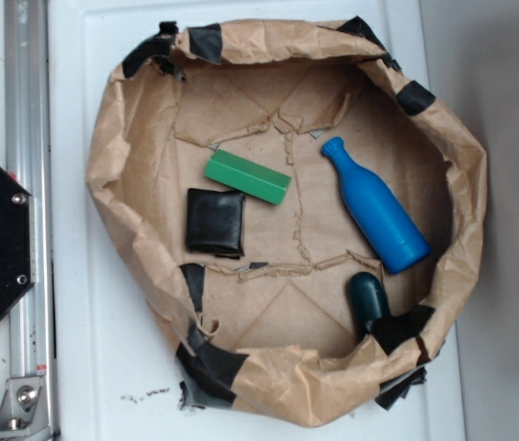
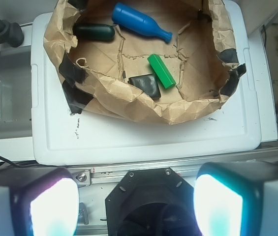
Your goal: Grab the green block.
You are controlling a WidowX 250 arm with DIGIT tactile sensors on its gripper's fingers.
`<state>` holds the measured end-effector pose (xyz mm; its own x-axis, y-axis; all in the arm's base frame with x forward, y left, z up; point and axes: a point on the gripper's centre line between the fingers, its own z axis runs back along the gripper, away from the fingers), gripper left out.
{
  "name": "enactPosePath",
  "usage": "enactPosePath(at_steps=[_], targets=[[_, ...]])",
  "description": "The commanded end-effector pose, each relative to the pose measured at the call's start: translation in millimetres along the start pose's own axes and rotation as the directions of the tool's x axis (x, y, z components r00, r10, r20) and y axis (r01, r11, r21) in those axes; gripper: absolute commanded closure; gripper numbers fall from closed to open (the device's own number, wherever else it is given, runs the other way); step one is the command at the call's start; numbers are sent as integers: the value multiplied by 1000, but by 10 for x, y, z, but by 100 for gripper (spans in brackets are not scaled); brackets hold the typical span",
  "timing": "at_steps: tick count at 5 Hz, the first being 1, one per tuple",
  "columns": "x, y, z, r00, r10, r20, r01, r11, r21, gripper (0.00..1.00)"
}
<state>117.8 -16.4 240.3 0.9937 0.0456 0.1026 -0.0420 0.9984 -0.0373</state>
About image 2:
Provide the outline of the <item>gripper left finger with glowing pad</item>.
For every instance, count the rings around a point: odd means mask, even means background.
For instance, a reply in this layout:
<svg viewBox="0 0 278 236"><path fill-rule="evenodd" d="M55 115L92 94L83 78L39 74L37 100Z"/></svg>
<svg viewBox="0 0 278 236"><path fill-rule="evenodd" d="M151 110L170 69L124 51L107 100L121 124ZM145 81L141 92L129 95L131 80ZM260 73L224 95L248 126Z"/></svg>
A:
<svg viewBox="0 0 278 236"><path fill-rule="evenodd" d="M0 236L72 236L78 212L66 168L0 168Z"/></svg>

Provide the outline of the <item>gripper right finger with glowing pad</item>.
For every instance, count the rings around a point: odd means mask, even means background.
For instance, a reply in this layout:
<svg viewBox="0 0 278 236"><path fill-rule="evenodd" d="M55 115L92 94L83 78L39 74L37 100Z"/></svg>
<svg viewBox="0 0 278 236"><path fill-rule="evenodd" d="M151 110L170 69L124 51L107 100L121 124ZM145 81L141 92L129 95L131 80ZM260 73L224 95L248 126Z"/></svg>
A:
<svg viewBox="0 0 278 236"><path fill-rule="evenodd" d="M193 204L204 236L278 236L278 161L203 164Z"/></svg>

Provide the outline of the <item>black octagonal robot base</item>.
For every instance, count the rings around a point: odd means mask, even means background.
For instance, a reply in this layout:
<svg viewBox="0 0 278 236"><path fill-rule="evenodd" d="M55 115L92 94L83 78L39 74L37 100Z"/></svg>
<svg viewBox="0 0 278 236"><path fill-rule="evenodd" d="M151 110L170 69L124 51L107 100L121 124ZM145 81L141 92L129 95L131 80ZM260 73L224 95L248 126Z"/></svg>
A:
<svg viewBox="0 0 278 236"><path fill-rule="evenodd" d="M171 168L128 171L105 199L110 236L199 236L194 188Z"/></svg>

